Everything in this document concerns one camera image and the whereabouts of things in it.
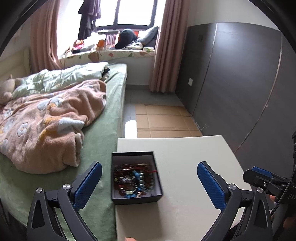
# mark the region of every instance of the silver bolt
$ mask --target silver bolt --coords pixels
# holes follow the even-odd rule
[[[263,193],[263,189],[262,188],[257,188],[257,192]]]
[[[235,190],[235,189],[237,188],[237,186],[234,185],[234,184],[229,184],[229,188],[230,188],[231,190]]]
[[[70,188],[70,184],[65,184],[65,185],[63,185],[63,189],[64,190],[68,190]]]
[[[41,193],[42,190],[43,190],[42,188],[37,188],[37,189],[36,189],[36,192],[37,192],[37,193]]]

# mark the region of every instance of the black device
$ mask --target black device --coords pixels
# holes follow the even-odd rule
[[[221,210],[202,241],[295,240],[295,227],[284,229],[285,220],[296,214],[296,132],[293,139],[294,168],[291,179],[253,167],[245,171],[243,179],[255,187],[254,191],[240,190],[235,184],[227,184],[206,162],[198,164],[197,175],[215,208]],[[276,197],[277,205],[271,213],[264,191]],[[245,208],[240,223],[231,228],[240,207]]]
[[[27,225],[27,241],[67,240],[55,208],[60,208],[76,241],[97,241],[78,210],[83,209],[102,177],[102,166],[93,162],[84,174],[77,176],[72,184],[59,190],[36,189]]]

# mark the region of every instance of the blanket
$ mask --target blanket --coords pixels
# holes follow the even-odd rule
[[[100,80],[12,100],[0,110],[0,152],[27,173],[77,167],[84,139],[81,129],[105,105],[106,85]]]
[[[15,89],[12,99],[32,94],[53,93],[85,80],[100,80],[106,69],[107,62],[75,65],[62,70],[44,69],[37,74],[24,77],[24,83]]]

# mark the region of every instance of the white switch plate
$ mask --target white switch plate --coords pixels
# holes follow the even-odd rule
[[[193,79],[192,79],[192,78],[189,78],[188,84],[189,84],[190,86],[192,86],[192,82],[193,82]]]

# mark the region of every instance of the blue gripper pad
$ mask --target blue gripper pad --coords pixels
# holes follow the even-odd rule
[[[223,211],[226,207],[225,193],[202,162],[197,166],[197,175],[214,207]]]
[[[267,177],[272,178],[272,173],[271,173],[271,172],[268,172],[268,171],[266,171],[266,170],[264,170],[264,169],[261,169],[261,168],[259,168],[259,167],[253,167],[253,168],[252,168],[252,171],[258,172],[258,173],[260,173],[260,174],[262,174],[262,175],[265,175],[265,176],[267,176]]]
[[[102,165],[97,163],[74,194],[73,207],[76,211],[85,207],[101,177]]]

